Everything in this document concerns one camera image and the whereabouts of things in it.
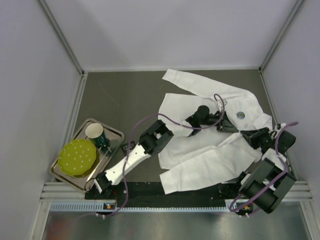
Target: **silver tray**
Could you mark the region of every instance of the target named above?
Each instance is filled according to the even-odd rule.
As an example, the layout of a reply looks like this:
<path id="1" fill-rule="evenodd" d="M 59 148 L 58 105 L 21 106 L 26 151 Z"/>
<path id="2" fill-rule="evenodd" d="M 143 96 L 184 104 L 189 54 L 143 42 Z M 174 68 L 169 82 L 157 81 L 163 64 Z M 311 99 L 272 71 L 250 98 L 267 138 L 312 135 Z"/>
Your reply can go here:
<path id="1" fill-rule="evenodd" d="M 88 125 L 93 123 L 99 123 L 103 126 L 105 136 L 110 140 L 110 146 L 108 147 L 108 150 L 104 151 L 102 151 L 101 148 L 97 149 L 99 151 L 99 163 L 92 170 L 92 172 L 84 177 L 68 176 L 60 170 L 60 167 L 58 166 L 58 158 L 54 161 L 54 163 L 51 165 L 49 169 L 50 174 L 53 175 L 55 178 L 75 187 L 79 192 L 82 193 L 86 192 L 86 190 L 89 191 L 92 188 L 92 186 L 94 185 L 94 181 L 88 182 L 87 185 L 86 182 L 91 178 L 95 178 L 100 172 L 102 172 L 105 169 L 107 164 L 110 162 L 112 156 L 116 153 L 117 149 L 120 147 L 121 143 L 125 138 L 123 132 L 118 131 L 110 126 L 107 126 L 93 118 L 89 118 L 86 121 L 84 121 L 84 123 L 76 131 L 76 133 L 72 137 L 72 140 L 87 139 L 85 133 L 86 128 Z"/>

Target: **cup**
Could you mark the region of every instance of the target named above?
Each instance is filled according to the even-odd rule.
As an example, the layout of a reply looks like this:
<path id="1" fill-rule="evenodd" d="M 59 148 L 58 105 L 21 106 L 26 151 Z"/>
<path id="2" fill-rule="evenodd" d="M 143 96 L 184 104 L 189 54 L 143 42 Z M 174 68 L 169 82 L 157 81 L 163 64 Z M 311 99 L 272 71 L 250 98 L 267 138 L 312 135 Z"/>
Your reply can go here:
<path id="1" fill-rule="evenodd" d="M 90 124 L 86 130 L 85 135 L 97 148 L 107 148 L 110 140 L 106 137 L 104 127 L 100 123 Z"/>

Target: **white wall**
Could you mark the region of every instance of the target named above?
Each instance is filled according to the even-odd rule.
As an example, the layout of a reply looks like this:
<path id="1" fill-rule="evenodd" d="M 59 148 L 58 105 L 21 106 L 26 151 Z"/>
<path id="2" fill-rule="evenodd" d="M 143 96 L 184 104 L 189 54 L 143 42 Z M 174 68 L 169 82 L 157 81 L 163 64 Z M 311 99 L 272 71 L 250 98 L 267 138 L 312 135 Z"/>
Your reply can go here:
<path id="1" fill-rule="evenodd" d="M 299 121 L 289 131 L 297 141 L 291 155 L 309 182 L 320 208 L 320 1 L 307 0 L 289 29 L 265 77 L 282 122 Z"/>
<path id="2" fill-rule="evenodd" d="M 85 70 L 259 67 L 296 0 L 46 0 Z"/>
<path id="3" fill-rule="evenodd" d="M 79 76 L 37 1 L 0 5 L 0 239 L 24 240 Z"/>

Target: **white towel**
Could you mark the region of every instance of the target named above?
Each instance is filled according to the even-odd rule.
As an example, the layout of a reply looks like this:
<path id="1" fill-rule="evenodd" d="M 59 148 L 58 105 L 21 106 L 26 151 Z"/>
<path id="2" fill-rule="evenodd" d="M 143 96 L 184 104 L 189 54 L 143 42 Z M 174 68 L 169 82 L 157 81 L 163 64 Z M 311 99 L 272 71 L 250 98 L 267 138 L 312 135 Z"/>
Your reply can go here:
<path id="1" fill-rule="evenodd" d="M 219 110 L 214 94 L 227 101 L 225 111 L 239 130 L 272 129 L 272 117 L 263 113 L 257 98 L 251 92 L 196 74 L 168 69 L 163 77 L 194 95 L 167 93 L 159 113 L 185 124 L 200 105 L 210 113 Z M 239 119 L 238 112 L 245 117 Z M 261 158 L 238 133 L 217 132 L 216 127 L 201 130 L 188 137 L 192 130 L 174 125 L 159 117 L 172 130 L 174 137 L 159 154 L 160 166 L 169 171 L 160 175 L 166 194 L 176 191 L 198 190 L 236 178 L 252 162 Z"/>

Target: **yellow-green bowl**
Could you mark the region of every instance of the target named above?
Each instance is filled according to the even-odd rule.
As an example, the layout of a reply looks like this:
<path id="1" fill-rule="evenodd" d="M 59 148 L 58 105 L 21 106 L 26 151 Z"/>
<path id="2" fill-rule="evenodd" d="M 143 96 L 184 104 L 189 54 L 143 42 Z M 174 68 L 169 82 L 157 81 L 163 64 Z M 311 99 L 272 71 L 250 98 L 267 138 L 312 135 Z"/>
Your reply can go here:
<path id="1" fill-rule="evenodd" d="M 64 146 L 59 154 L 58 166 L 68 176 L 83 175 L 96 161 L 97 149 L 90 140 L 75 139 Z"/>

